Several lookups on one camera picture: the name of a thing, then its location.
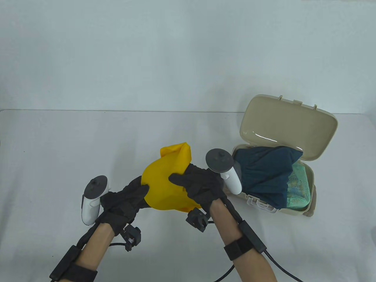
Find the person's left hand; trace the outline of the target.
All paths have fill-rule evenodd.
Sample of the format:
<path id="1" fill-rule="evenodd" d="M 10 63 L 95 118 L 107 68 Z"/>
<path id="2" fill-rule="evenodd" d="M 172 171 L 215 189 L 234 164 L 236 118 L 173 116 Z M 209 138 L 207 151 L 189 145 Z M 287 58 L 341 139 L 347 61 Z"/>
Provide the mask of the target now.
<path id="1" fill-rule="evenodd" d="M 109 224 L 117 236 L 134 221 L 140 209 L 150 208 L 145 201 L 149 192 L 147 184 L 141 184 L 141 176 L 132 180 L 119 192 L 108 192 L 101 197 L 103 212 L 96 220 L 100 224 Z"/>

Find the person's right hand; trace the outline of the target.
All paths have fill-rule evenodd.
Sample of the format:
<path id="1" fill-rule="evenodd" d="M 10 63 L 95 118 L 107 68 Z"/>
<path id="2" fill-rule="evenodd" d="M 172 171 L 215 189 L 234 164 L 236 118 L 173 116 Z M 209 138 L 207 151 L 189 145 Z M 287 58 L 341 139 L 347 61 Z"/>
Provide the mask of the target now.
<path id="1" fill-rule="evenodd" d="M 172 184 L 184 187 L 188 197 L 199 204 L 205 212 L 209 212 L 213 201 L 227 198 L 223 191 L 224 181 L 220 175 L 194 164 L 189 164 L 183 174 L 171 174 L 168 180 Z"/>

